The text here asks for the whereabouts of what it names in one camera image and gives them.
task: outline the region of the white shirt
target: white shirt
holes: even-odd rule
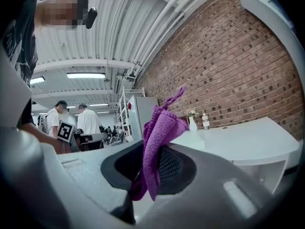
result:
[[[59,113],[55,108],[52,108],[47,113],[47,129],[48,134],[53,136],[53,126],[59,126]]]
[[[100,120],[97,114],[90,110],[85,109],[77,119],[77,128],[82,129],[84,134],[95,134],[100,132]]]

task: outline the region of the brick wall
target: brick wall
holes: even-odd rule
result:
[[[159,104],[187,90],[170,110],[208,113],[212,127],[268,116],[303,138],[304,100],[298,73],[277,37],[239,0],[209,0],[174,33],[136,88]],[[196,119],[202,128],[200,118]]]

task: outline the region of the black t-shirt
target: black t-shirt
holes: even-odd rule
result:
[[[33,35],[36,3],[37,0],[25,0],[20,12],[8,23],[2,36],[2,44],[11,66],[28,86],[38,59]],[[22,113],[19,125],[27,123],[33,123],[31,99]]]

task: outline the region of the purple towel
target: purple towel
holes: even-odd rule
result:
[[[173,141],[188,129],[185,121],[167,110],[168,106],[180,97],[184,91],[185,88],[181,88],[175,97],[169,98],[166,101],[165,106],[155,106],[153,108],[152,120],[144,125],[142,169],[133,181],[130,192],[131,198],[134,201],[143,198],[147,190],[152,200],[155,200],[157,188],[160,184],[157,167],[159,147]]]

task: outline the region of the white bottle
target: white bottle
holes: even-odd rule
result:
[[[202,124],[204,130],[210,129],[210,122],[208,121],[208,116],[205,113],[202,115]]]

